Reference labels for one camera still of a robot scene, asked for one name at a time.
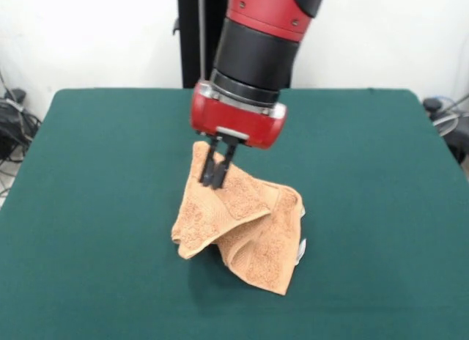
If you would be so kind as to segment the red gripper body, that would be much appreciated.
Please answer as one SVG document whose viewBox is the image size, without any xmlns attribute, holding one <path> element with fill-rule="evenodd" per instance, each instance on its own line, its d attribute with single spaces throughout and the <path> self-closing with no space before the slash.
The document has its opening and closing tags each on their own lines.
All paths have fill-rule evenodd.
<svg viewBox="0 0 469 340">
<path fill-rule="evenodd" d="M 200 81 L 193 90 L 191 126 L 211 136 L 227 135 L 249 147 L 270 148 L 287 119 L 287 107 L 249 105 L 221 94 L 209 81 Z"/>
</svg>

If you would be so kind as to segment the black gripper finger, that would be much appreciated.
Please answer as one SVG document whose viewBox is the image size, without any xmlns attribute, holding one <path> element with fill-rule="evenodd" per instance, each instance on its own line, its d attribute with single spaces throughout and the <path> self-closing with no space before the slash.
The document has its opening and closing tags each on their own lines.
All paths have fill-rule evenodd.
<svg viewBox="0 0 469 340">
<path fill-rule="evenodd" d="M 209 149 L 204 161 L 203 169 L 199 182 L 204 186 L 210 186 L 213 181 L 213 175 L 215 173 L 215 151 L 218 146 L 218 138 L 216 136 L 209 136 L 210 143 Z"/>
<path fill-rule="evenodd" d="M 235 155 L 235 150 L 237 148 L 237 144 L 230 144 L 227 147 L 227 151 L 224 155 L 224 159 L 217 164 L 216 169 L 213 175 L 212 181 L 212 188 L 213 189 L 220 189 L 224 185 L 224 180 L 226 178 L 226 174 L 229 170 L 230 163 L 232 162 L 232 158 Z"/>
</svg>

